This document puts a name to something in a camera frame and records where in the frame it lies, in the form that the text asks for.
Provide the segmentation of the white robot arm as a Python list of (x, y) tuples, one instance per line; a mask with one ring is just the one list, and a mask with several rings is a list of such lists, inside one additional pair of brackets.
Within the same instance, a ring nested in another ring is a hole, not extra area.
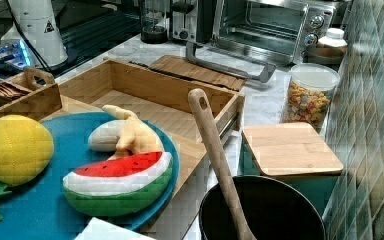
[(56, 26), (51, 0), (5, 0), (12, 27), (1, 43), (20, 43), (28, 66), (55, 67), (68, 59)]

